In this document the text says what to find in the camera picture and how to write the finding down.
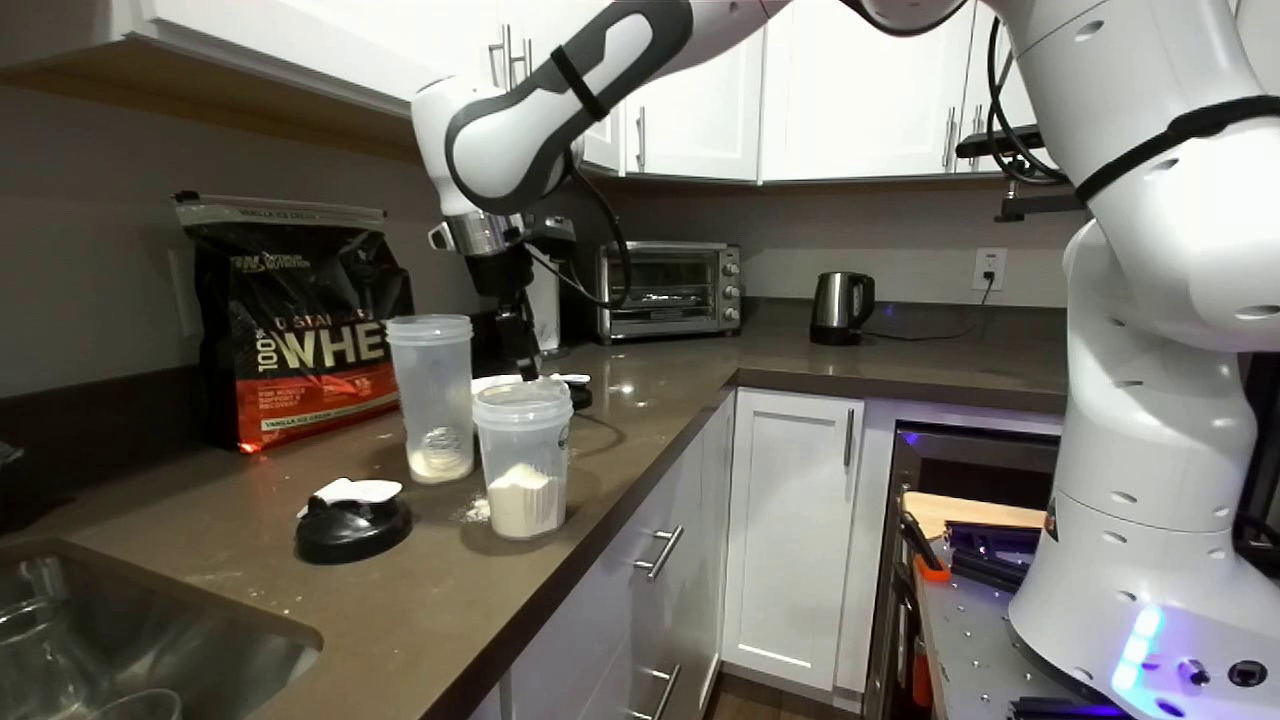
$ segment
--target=white wall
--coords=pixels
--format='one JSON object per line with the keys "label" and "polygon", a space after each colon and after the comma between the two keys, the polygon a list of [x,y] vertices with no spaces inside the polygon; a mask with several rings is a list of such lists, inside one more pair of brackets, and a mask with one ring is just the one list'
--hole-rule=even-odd
{"label": "white wall", "polygon": [[[458,256],[424,233],[416,164],[263,140],[197,121],[0,88],[0,398],[197,361],[188,240],[173,194],[382,204],[416,309],[471,309]],[[747,247],[747,297],[810,297],[821,269],[863,269],[883,299],[975,299],[972,247],[1009,247],[991,306],[1059,306],[1055,256],[1080,216],[991,223],[995,188],[630,188],[630,237]]]}
{"label": "white wall", "polygon": [[419,243],[435,199],[416,164],[9,88],[0,148],[0,398],[197,361],[169,274],[179,188],[388,210],[416,309],[471,306],[459,259]]}
{"label": "white wall", "polygon": [[630,237],[746,243],[747,297],[810,299],[826,269],[854,269],[883,299],[972,306],[972,251],[1009,247],[991,306],[1065,309],[1059,251],[1084,214],[991,223],[995,199],[995,186],[618,194]]}

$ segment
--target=clear plastic container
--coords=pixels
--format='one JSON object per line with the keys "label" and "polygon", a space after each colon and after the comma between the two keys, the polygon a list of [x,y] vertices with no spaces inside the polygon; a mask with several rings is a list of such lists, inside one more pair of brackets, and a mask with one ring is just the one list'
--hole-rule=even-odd
{"label": "clear plastic container", "polygon": [[471,321],[398,315],[388,346],[400,386],[404,457],[416,483],[471,472]]}
{"label": "clear plastic container", "polygon": [[475,398],[492,532],[529,542],[566,524],[572,400],[560,382],[497,386]]}

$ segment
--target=stainless steel sink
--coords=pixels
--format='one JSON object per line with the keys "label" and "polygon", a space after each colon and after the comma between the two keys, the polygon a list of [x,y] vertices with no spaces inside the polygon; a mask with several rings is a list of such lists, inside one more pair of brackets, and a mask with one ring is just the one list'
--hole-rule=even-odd
{"label": "stainless steel sink", "polygon": [[91,703],[179,693],[183,720],[251,718],[319,662],[319,633],[122,566],[82,543],[0,548],[0,681],[86,681]]}

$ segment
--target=black bag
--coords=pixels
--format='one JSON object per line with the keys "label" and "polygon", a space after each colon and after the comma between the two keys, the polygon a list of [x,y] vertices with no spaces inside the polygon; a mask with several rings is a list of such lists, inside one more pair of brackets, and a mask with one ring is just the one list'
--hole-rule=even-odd
{"label": "black bag", "polygon": [[261,453],[398,406],[388,315],[413,311],[382,210],[178,197],[197,240],[213,435]]}

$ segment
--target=white cabinet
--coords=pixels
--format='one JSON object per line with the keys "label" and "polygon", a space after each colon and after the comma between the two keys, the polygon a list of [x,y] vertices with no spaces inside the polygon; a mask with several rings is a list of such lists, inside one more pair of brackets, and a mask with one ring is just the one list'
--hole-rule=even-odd
{"label": "white cabinet", "polygon": [[251,64],[233,49],[255,54],[283,69],[305,69],[325,80],[357,85],[382,95],[408,101],[435,71],[431,10],[413,0],[373,0],[347,10],[339,0],[147,0],[135,32],[163,39],[230,43],[224,61]]}
{"label": "white cabinet", "polygon": [[729,439],[734,406],[522,653],[500,687],[509,720],[701,718],[720,650]]}
{"label": "white cabinet", "polygon": [[724,578],[729,663],[818,693],[836,687],[860,411],[858,400],[740,393]]}
{"label": "white cabinet", "polygon": [[724,57],[644,85],[630,108],[630,174],[637,175],[762,175],[763,37]]}
{"label": "white cabinet", "polygon": [[883,37],[841,0],[788,5],[763,54],[763,181],[945,174],[968,71],[961,13],[927,37]]}

